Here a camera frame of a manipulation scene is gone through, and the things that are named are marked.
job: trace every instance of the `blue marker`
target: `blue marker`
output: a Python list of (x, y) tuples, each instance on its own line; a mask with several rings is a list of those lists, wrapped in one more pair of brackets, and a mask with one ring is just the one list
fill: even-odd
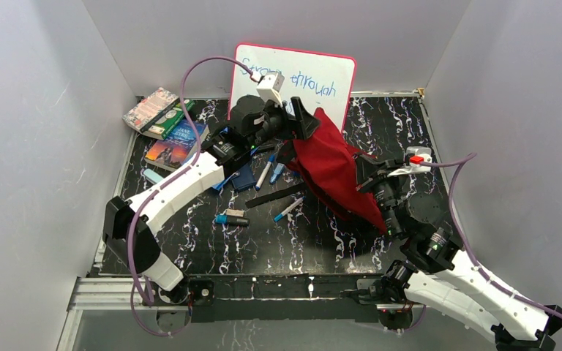
[(281, 220), (281, 218), (283, 218), (286, 214), (289, 214), (293, 209), (295, 209), (298, 205), (300, 205), (302, 203), (302, 200), (304, 200), (304, 196), (301, 197), (300, 199), (294, 201), (293, 204), (289, 205), (285, 210), (283, 210), (283, 212), (281, 212), (280, 214), (278, 214), (275, 218), (274, 221), (278, 222)]
[(274, 184), (277, 182), (277, 179), (281, 176), (281, 173), (285, 170), (285, 165), (283, 163), (277, 163), (277, 166), (274, 168), (272, 172), (272, 177), (270, 177), (270, 184)]
[(152, 184), (158, 184), (164, 179), (160, 174), (154, 172), (153, 170), (150, 170), (149, 168), (146, 168), (143, 171), (143, 177), (145, 177), (145, 179), (147, 179)]
[(266, 177), (266, 174), (268, 174), (268, 171), (270, 170), (270, 167), (272, 166), (272, 162), (274, 162), (274, 155), (270, 156), (270, 158), (268, 159), (268, 162), (266, 163), (266, 166), (263, 169), (263, 172), (260, 175), (260, 178), (258, 179), (258, 183), (255, 185), (255, 190), (257, 190), (257, 191), (260, 190), (261, 184), (263, 184), (263, 180)]

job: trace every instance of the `blue pen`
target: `blue pen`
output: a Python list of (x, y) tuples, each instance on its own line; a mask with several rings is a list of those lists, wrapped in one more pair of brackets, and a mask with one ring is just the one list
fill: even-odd
[(283, 163), (277, 163), (277, 166), (274, 168), (272, 172), (272, 177), (270, 177), (270, 184), (274, 184), (277, 182), (277, 179), (281, 176), (283, 171), (285, 170), (285, 165)]
[(270, 156), (270, 158), (268, 159), (268, 162), (266, 163), (266, 166), (263, 169), (263, 172), (260, 175), (260, 178), (258, 179), (258, 183), (255, 185), (255, 190), (259, 191), (259, 189), (261, 188), (261, 184), (263, 184), (263, 180), (266, 177), (266, 174), (268, 174), (268, 171), (270, 170), (270, 167), (272, 166), (272, 162), (274, 162), (274, 155)]
[(283, 212), (278, 214), (273, 220), (275, 222), (280, 221), (281, 218), (283, 218), (286, 214), (289, 214), (293, 209), (295, 209), (298, 205), (300, 205), (302, 203), (302, 200), (304, 200), (304, 196), (294, 201), (293, 204), (289, 205), (285, 210), (283, 210)]

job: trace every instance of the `white panel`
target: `white panel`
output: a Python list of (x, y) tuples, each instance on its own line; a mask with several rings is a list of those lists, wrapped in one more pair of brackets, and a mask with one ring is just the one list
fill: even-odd
[[(425, 86), (470, 0), (83, 0), (132, 90), (177, 91), (188, 66), (240, 42), (352, 56), (355, 91)], [(227, 96), (231, 64), (206, 64), (191, 97)]]
[(562, 1), (473, 1), (426, 95), (441, 157), (479, 154), (455, 194), (478, 258), (562, 305)]
[(0, 1), (0, 350), (54, 350), (134, 94), (80, 1)]
[[(288, 102), (289, 113), (294, 112), (290, 98), (301, 97), (308, 113), (313, 114), (321, 107), (337, 128), (343, 130), (356, 68), (352, 58), (242, 44), (236, 49), (236, 60), (261, 75), (281, 72), (285, 79), (280, 89), (281, 99)], [(270, 80), (256, 84), (244, 69), (236, 65), (232, 81), (231, 107), (244, 95), (261, 96), (258, 89)]]
[[(421, 309), (414, 309), (418, 320)], [(184, 322), (184, 314), (165, 314), (156, 323), (156, 313), (141, 311), (151, 328)], [(461, 323), (427, 309), (421, 325), (402, 336), (384, 331), (380, 323), (353, 320), (237, 320), (194, 323), (183, 333), (159, 338), (141, 330), (130, 311), (85, 311), (80, 323), (76, 351), (105, 350), (254, 350), (254, 351), (495, 351), (494, 343)]]

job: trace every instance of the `red cloth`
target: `red cloth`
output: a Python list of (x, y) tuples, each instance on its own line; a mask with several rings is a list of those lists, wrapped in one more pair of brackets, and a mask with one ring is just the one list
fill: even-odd
[(301, 173), (313, 193), (338, 217), (348, 219), (351, 212), (386, 231), (373, 195), (356, 191), (353, 155), (362, 151), (343, 140), (321, 107), (315, 110), (314, 117), (321, 125), (309, 139), (292, 140), (296, 158), (288, 168)]

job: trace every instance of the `book cover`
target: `book cover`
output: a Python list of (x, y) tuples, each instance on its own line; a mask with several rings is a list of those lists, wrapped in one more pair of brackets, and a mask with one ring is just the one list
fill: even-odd
[[(190, 99), (186, 99), (184, 101), (184, 104), (186, 106), (186, 110), (190, 110), (195, 102)], [(182, 110), (181, 105), (178, 102), (177, 105), (173, 106), (171, 110), (161, 116), (153, 126), (149, 127), (149, 129), (144, 132), (143, 135), (152, 137), (154, 139), (164, 140), (183, 118), (184, 111)]]
[(178, 101), (177, 95), (160, 87), (128, 111), (122, 119), (129, 127), (143, 133), (153, 126), (162, 115), (171, 110)]
[[(195, 127), (203, 140), (209, 132), (208, 126), (195, 122)], [(151, 165), (174, 171), (195, 153), (195, 143), (197, 140), (188, 121), (182, 119), (166, 139), (154, 143), (145, 160)]]

